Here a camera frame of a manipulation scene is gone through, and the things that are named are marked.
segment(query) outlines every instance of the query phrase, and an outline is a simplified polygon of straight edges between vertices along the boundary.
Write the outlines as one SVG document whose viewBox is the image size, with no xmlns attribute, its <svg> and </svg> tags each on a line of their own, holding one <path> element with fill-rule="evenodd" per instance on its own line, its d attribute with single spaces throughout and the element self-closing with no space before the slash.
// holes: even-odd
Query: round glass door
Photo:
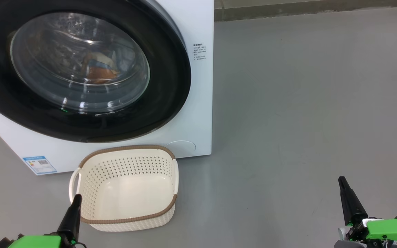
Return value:
<svg viewBox="0 0 397 248">
<path fill-rule="evenodd" d="M 36 17 L 14 34 L 20 79 L 64 111 L 111 113 L 138 100 L 150 68 L 139 45 L 102 19 L 77 13 Z"/>
</svg>

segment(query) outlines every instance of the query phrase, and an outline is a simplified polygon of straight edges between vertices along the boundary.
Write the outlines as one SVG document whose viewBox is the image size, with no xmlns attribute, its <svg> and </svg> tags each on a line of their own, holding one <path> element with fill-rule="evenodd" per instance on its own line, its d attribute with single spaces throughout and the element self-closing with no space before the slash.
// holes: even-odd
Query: basket handle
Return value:
<svg viewBox="0 0 397 248">
<path fill-rule="evenodd" d="M 70 184 L 68 185 L 68 196 L 70 198 L 70 202 L 73 202 L 74 196 L 73 196 L 73 191 L 74 191 L 74 181 L 76 180 L 76 176 L 79 174 L 79 181 L 78 181 L 78 187 L 76 188 L 76 190 L 79 190 L 79 183 L 81 182 L 81 175 L 79 173 L 79 171 L 81 170 L 81 168 L 77 168 L 73 174 L 70 177 Z"/>
<path fill-rule="evenodd" d="M 175 170 L 175 188 L 174 194 L 176 195 L 179 191 L 179 165 L 177 164 L 177 160 L 174 159 L 174 170 Z"/>
</svg>

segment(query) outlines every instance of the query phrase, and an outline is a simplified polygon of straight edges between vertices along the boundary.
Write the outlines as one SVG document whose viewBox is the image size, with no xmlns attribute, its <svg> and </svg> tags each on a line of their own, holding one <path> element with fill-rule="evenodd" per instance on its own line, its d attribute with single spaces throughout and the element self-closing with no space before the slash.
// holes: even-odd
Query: washing machine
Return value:
<svg viewBox="0 0 397 248">
<path fill-rule="evenodd" d="M 211 154 L 213 34 L 213 0 L 0 0 L 0 137 L 37 175 Z"/>
</svg>

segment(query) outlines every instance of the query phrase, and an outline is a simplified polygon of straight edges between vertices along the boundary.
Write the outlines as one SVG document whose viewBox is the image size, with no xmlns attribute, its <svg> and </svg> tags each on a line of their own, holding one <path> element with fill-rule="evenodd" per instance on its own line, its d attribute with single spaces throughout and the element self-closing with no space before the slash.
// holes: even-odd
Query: white plastic basket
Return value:
<svg viewBox="0 0 397 248">
<path fill-rule="evenodd" d="M 81 221 L 106 232 L 165 225 L 175 209 L 179 169 L 162 146 L 125 146 L 93 152 L 71 176 L 68 193 L 82 195 Z"/>
</svg>

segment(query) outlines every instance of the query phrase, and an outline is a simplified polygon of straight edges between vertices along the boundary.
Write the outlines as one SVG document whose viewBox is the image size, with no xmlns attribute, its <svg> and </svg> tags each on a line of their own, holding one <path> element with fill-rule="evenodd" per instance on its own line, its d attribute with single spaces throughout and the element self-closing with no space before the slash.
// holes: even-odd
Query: floor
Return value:
<svg viewBox="0 0 397 248">
<path fill-rule="evenodd" d="M 213 154 L 180 160 L 164 227 L 88 248 L 331 248 L 346 176 L 369 215 L 397 215 L 397 8 L 215 25 Z M 56 230 L 69 173 L 34 176 L 0 139 L 0 239 Z"/>
</svg>

